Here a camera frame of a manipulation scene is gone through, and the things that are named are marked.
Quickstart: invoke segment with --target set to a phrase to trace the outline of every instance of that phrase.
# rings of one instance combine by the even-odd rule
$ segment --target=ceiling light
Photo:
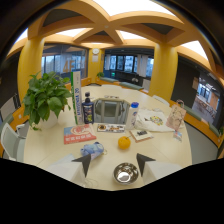
[[[15,43],[19,40],[22,40],[27,37],[28,28],[19,36],[19,38],[15,41]]]
[[[133,33],[128,33],[128,32],[124,32],[124,31],[120,31],[123,39],[146,39],[144,37],[138,36],[136,34]]]
[[[65,36],[69,36],[69,37],[74,37],[76,36],[78,33],[80,33],[81,31],[83,31],[85,28],[81,28],[81,29],[71,29],[71,30],[65,30],[56,34],[60,34],[60,35],[65,35]]]
[[[125,12],[153,11],[162,12],[175,16],[169,10],[149,0],[93,0],[100,5],[110,16]]]
[[[199,41],[192,41],[192,42],[188,42],[185,44],[182,44],[181,46],[186,47],[198,54],[200,54],[202,57],[204,57],[206,60],[208,60],[204,49],[202,48],[201,44],[199,43]]]

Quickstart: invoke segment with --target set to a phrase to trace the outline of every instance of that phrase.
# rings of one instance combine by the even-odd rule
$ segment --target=box
[[[82,113],[82,91],[80,71],[71,72],[71,92],[75,123],[76,125],[81,125],[84,122]]]

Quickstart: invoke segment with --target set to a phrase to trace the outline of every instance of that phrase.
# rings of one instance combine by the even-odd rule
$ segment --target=plastic bottle
[[[94,103],[89,99],[90,92],[85,93],[85,102],[82,103],[84,123],[94,123]]]
[[[139,105],[139,103],[133,102],[129,108],[127,122],[125,125],[125,129],[127,129],[127,130],[131,130],[134,128],[135,121],[136,121],[137,114],[138,114],[138,109],[139,109],[138,105]]]

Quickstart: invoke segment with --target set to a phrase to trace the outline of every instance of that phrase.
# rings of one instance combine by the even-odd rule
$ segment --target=metal bowl
[[[114,179],[119,184],[133,184],[138,178],[138,170],[131,163],[121,163],[114,169]]]

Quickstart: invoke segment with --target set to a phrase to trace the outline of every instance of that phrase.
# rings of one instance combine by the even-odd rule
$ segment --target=yellow column
[[[169,102],[176,80],[178,55],[175,47],[156,44],[149,95],[157,95]]]
[[[29,88],[30,75],[40,72],[37,77],[41,77],[41,59],[44,48],[44,38],[36,37],[28,40],[23,47],[18,64],[17,85],[20,102],[22,102],[26,91]]]
[[[103,72],[105,50],[99,49],[100,52],[97,55],[93,54],[93,49],[89,49],[88,59],[88,78],[91,78],[92,83],[96,82],[96,75],[98,72]]]

